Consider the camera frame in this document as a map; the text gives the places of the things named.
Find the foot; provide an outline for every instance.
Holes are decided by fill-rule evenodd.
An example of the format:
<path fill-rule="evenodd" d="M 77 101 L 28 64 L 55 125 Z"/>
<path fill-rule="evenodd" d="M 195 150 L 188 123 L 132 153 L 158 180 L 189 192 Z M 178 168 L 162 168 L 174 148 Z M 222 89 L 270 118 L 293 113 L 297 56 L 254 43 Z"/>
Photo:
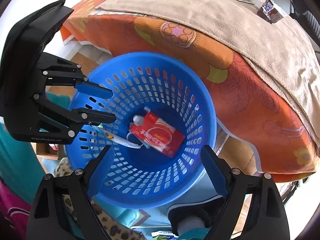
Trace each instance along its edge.
<path fill-rule="evenodd" d="M 196 216 L 203 220 L 206 228 L 212 226 L 223 204 L 221 195 L 214 196 L 197 203 L 175 204 L 168 209 L 168 219 L 171 223 L 172 232 L 178 236 L 178 224 L 188 216 Z"/>

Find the red package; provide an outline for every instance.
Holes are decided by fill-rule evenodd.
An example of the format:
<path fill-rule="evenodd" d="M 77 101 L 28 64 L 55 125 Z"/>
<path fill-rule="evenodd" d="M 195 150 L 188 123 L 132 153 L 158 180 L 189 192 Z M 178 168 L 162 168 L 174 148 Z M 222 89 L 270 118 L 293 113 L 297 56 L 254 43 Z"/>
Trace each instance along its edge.
<path fill-rule="evenodd" d="M 152 112 L 144 116 L 143 122 L 143 125 L 132 123 L 130 132 L 164 155 L 173 157 L 185 136 Z"/>

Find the leopard print fabric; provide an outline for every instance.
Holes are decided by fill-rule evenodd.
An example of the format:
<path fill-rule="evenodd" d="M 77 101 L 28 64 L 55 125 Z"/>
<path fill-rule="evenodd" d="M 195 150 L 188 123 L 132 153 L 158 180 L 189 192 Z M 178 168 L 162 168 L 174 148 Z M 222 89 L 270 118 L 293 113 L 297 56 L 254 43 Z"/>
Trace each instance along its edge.
<path fill-rule="evenodd" d="M 63 158 L 59 165 L 54 170 L 55 177 L 67 176 L 72 173 L 72 168 L 69 163 L 68 158 Z M 71 215 L 72 219 L 78 224 L 75 211 L 72 206 L 72 202 L 69 195 L 63 195 L 65 206 L 68 213 Z M 108 215 L 93 199 L 90 203 L 97 214 L 101 224 L 103 225 L 105 231 L 109 234 L 113 240 L 146 240 L 142 233 L 131 230 L 118 223 L 113 217 Z"/>

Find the beige blanket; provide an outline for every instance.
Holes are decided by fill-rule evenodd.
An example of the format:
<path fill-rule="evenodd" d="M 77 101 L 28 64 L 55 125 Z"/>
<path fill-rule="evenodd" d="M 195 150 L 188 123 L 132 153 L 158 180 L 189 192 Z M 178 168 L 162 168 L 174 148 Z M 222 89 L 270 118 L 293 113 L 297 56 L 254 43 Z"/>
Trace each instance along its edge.
<path fill-rule="evenodd" d="M 254 5 L 237 0 L 106 0 L 97 8 L 181 23 L 239 52 L 320 146 L 319 64 L 305 32 L 289 16 L 270 24 Z"/>

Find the blue plastic basket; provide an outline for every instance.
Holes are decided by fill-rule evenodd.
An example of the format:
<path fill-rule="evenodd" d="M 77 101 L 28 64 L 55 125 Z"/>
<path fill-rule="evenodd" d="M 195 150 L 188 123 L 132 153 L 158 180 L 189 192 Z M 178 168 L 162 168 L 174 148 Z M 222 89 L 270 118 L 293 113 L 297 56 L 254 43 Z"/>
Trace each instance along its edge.
<path fill-rule="evenodd" d="M 76 93 L 71 108 L 87 107 L 117 116 L 105 130 L 123 138 L 144 107 L 182 132 L 186 138 L 173 158 L 153 148 L 127 148 L 85 125 L 67 155 L 73 169 L 83 168 L 106 144 L 116 157 L 97 198 L 124 208 L 166 204 L 185 193 L 203 174 L 200 149 L 216 138 L 216 116 L 207 88 L 190 68 L 171 57 L 135 52 L 115 57 L 92 71 L 90 81 L 112 89 L 111 99 Z"/>

